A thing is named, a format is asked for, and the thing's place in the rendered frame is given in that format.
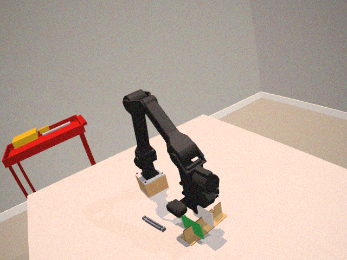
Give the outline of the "green notched board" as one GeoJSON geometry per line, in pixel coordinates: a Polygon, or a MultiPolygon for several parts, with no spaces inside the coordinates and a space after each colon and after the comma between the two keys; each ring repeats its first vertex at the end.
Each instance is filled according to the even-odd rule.
{"type": "Polygon", "coordinates": [[[185,215],[183,215],[182,217],[182,221],[183,221],[183,225],[185,228],[189,227],[190,225],[192,225],[192,229],[194,231],[194,234],[198,235],[200,238],[204,239],[204,234],[202,232],[202,227],[201,225],[197,224],[196,222],[194,222],[193,220],[191,220],[190,218],[186,217],[185,215]]]}

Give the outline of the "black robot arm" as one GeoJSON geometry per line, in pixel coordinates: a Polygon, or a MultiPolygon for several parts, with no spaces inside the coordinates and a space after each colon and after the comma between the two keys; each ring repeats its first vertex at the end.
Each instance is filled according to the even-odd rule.
{"type": "Polygon", "coordinates": [[[131,114],[137,147],[134,150],[135,165],[142,170],[141,175],[151,179],[159,172],[155,169],[157,160],[155,149],[150,146],[145,115],[150,119],[166,142],[171,161],[179,171],[181,182],[195,186],[191,192],[202,208],[206,208],[219,197],[220,179],[212,171],[203,167],[207,161],[199,147],[188,135],[181,133],[172,123],[151,92],[137,90],[123,98],[125,110],[131,114]],[[198,157],[195,161],[193,158],[198,157]]]}

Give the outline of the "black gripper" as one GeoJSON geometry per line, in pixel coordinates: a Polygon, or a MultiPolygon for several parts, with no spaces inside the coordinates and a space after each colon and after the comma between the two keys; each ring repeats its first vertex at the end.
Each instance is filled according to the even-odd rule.
{"type": "Polygon", "coordinates": [[[194,213],[198,214],[197,206],[200,206],[200,204],[196,199],[192,199],[191,197],[191,192],[193,191],[192,189],[195,186],[183,184],[181,181],[179,182],[179,184],[183,188],[181,194],[185,197],[183,197],[181,200],[174,199],[173,201],[169,202],[166,205],[167,210],[177,218],[180,218],[184,214],[186,214],[188,210],[187,207],[193,210],[194,213]]]}

